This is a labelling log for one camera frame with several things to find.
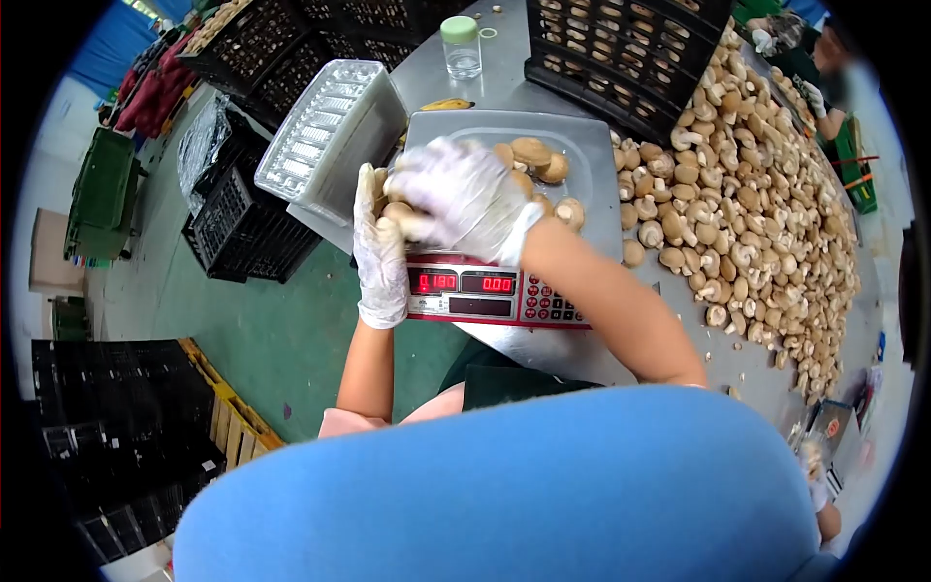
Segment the pink sleeve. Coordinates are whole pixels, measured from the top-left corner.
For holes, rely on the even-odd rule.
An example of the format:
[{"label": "pink sleeve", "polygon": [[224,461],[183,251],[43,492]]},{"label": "pink sleeve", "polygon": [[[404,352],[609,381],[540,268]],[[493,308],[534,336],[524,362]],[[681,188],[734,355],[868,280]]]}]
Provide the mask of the pink sleeve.
[{"label": "pink sleeve", "polygon": [[[441,416],[450,416],[463,411],[463,399],[466,393],[466,383],[460,382],[455,386],[450,386],[440,392],[432,400],[412,412],[407,418],[400,423],[416,423]],[[391,426],[381,418],[368,418],[359,413],[338,408],[328,408],[323,411],[323,423],[320,424],[320,432],[317,434],[318,439],[326,437],[339,437],[354,432],[364,430],[374,430],[375,428],[385,428]]]},{"label": "pink sleeve", "polygon": [[353,432],[374,430],[390,426],[381,418],[367,418],[359,413],[351,413],[338,408],[328,408],[323,411],[323,422],[320,424],[318,439],[339,437]]}]

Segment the green lid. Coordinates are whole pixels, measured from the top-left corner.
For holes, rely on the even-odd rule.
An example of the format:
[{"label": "green lid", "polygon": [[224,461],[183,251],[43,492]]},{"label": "green lid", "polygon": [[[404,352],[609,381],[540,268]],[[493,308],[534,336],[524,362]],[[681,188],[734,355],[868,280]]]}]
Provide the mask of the green lid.
[{"label": "green lid", "polygon": [[479,35],[479,25],[471,17],[453,16],[440,24],[439,35],[443,37],[443,42],[461,45]]}]

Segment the scale keypad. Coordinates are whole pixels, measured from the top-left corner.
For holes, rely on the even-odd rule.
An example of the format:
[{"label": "scale keypad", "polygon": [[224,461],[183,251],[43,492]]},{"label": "scale keypad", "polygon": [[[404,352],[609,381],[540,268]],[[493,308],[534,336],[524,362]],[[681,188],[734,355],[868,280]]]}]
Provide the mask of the scale keypad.
[{"label": "scale keypad", "polygon": [[523,312],[520,319],[529,323],[572,324],[589,327],[585,317],[539,277],[524,273]]}]

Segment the green floor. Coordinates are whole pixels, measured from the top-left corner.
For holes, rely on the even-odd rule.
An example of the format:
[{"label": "green floor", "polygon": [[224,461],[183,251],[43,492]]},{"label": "green floor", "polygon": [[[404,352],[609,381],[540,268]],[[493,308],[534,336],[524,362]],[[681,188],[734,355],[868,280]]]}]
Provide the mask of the green floor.
[{"label": "green floor", "polygon": [[[356,326],[358,277],[349,257],[323,241],[285,285],[207,279],[179,234],[187,207],[178,186],[177,148],[193,116],[189,112],[164,144],[150,143],[141,155],[151,173],[136,207],[142,235],[133,243],[132,260],[88,271],[94,337],[193,336],[282,439],[312,439],[336,398]],[[466,338],[445,323],[406,321],[398,327],[396,422],[437,393]]]}]

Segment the glass jar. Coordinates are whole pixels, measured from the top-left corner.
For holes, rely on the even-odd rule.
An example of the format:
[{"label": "glass jar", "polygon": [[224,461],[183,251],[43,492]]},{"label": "glass jar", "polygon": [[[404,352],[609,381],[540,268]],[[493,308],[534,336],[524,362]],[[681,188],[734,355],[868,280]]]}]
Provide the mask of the glass jar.
[{"label": "glass jar", "polygon": [[446,70],[453,79],[471,79],[481,74],[479,25],[468,16],[453,16],[439,26],[443,39]]}]

